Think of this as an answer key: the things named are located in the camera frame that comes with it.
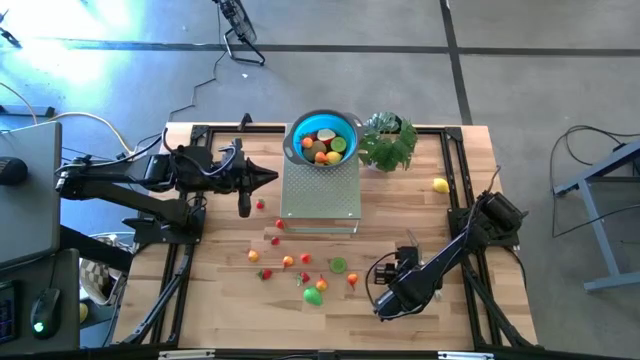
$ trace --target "computer mouse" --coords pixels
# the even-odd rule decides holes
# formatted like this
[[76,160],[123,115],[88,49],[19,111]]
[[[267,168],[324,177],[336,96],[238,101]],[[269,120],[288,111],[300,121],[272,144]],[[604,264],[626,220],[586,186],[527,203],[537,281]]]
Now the computer mouse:
[[36,339],[52,337],[60,327],[60,290],[47,288],[31,305],[31,333]]

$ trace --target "plastic container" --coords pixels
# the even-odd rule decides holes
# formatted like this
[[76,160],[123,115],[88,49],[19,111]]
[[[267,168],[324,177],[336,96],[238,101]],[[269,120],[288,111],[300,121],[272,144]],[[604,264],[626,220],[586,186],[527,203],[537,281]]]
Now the plastic container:
[[[333,165],[317,166],[302,154],[301,140],[304,135],[315,133],[318,130],[331,129],[337,136],[344,138],[347,149],[342,160]],[[347,162],[358,152],[358,144],[364,133],[362,122],[351,113],[341,113],[335,110],[315,110],[302,115],[296,120],[282,143],[284,155],[294,164],[309,165],[316,168],[334,168]]]

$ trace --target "concrete floor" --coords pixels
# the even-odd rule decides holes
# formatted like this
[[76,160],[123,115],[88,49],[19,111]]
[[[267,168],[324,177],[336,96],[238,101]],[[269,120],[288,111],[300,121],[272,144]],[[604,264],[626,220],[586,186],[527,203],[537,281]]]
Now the concrete floor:
[[[36,39],[216,44],[216,12],[208,0],[33,2],[13,2],[3,23],[23,40],[25,49],[0,48],[0,81],[32,104],[110,119],[131,145],[159,132],[171,110],[189,103],[192,87],[210,78],[220,54],[67,50],[56,41]],[[198,106],[173,121],[239,121],[250,112],[255,121],[287,122],[307,110],[328,107],[362,117],[390,110],[416,123],[462,123],[456,92],[460,89],[454,86],[449,55],[424,53],[448,44],[438,0],[245,3],[259,44],[402,45],[424,47],[423,53],[267,52],[264,68],[225,58],[217,70],[218,81],[199,89]],[[450,7],[461,47],[640,48],[636,1],[450,0]],[[228,28],[224,20],[222,27]],[[548,171],[551,146],[572,125],[639,132],[640,56],[463,55],[460,64],[472,121],[490,128],[503,166],[504,191],[531,212],[520,231],[521,256],[540,344],[638,357],[640,286],[584,292],[583,282],[604,276],[606,268],[591,228],[551,238]],[[17,100],[0,92],[0,103],[5,102]],[[27,118],[5,117],[0,122],[12,127],[29,124]],[[70,118],[63,128],[67,147],[102,156],[121,151],[102,124]],[[592,161],[613,147],[606,137],[586,133],[576,134],[572,144]],[[555,165],[557,183],[582,168],[563,148]],[[604,193],[612,195],[599,195],[603,209],[615,209],[637,198],[640,189],[624,188],[624,196],[619,190]],[[577,195],[567,196],[558,206],[559,229],[586,219]],[[126,231],[120,220],[133,215],[102,201],[64,201],[62,208],[63,224],[87,234]],[[639,267],[640,246],[620,244],[637,238],[628,225],[637,215],[630,211],[624,219],[607,222],[625,269]],[[625,219],[624,226],[616,226]],[[83,336],[84,345],[102,342],[104,326],[91,331]]]

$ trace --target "keyboard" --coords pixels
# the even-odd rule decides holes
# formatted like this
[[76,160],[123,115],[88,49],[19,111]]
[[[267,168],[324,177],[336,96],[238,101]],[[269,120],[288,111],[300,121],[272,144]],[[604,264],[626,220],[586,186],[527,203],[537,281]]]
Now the keyboard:
[[13,281],[0,282],[0,344],[17,338],[18,316]]

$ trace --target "wooden table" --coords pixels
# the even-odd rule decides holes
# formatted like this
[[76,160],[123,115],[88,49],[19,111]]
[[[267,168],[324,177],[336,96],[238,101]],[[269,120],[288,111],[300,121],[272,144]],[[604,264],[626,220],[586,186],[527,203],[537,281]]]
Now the wooden table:
[[[193,125],[168,124],[170,146],[188,144]],[[479,194],[488,186],[496,167],[489,131],[484,126],[462,129],[473,189]],[[246,156],[256,164],[282,171],[283,135],[217,134],[214,149],[228,144],[233,137],[243,139]],[[453,163],[459,174],[457,159]],[[366,271],[376,259],[401,244],[409,244],[407,228],[420,241],[424,258],[435,255],[449,241],[446,220],[449,196],[434,192],[431,186],[434,177],[445,176],[439,138],[420,135],[408,171],[385,174],[362,167],[360,176],[362,221],[355,235],[287,234],[277,229],[274,222],[280,210],[280,179],[253,194],[252,201],[262,198],[266,207],[254,208],[248,219],[238,217],[235,194],[207,194],[205,232],[196,247],[180,347],[472,349],[459,266],[445,275],[440,300],[433,299],[418,315],[390,322],[381,323],[373,315],[363,286]],[[500,190],[499,179],[493,190]],[[458,195],[464,206],[462,192]],[[177,193],[154,196],[164,199],[176,197]],[[280,237],[279,246],[270,244],[273,236]],[[247,260],[249,249],[260,253],[259,262]],[[114,340],[130,334],[158,296],[166,252],[166,245],[152,245],[134,259]],[[311,264],[299,261],[298,256],[304,252],[312,255]],[[182,251],[178,254],[180,261]],[[296,264],[283,271],[281,260],[285,255],[293,256]],[[335,256],[347,260],[347,273],[358,274],[360,281],[355,291],[345,281],[347,273],[337,275],[329,271],[328,260]],[[535,343],[517,262],[500,248],[489,249],[486,256],[497,303],[522,335]],[[261,268],[272,269],[273,277],[261,281],[256,275]],[[302,300],[304,286],[296,286],[296,274],[300,271],[311,276],[310,284],[321,274],[328,281],[324,305],[316,307]],[[385,289],[371,285],[374,297]],[[486,312],[478,302],[483,334],[489,339]],[[169,305],[165,318],[165,333],[170,327],[172,306]]]

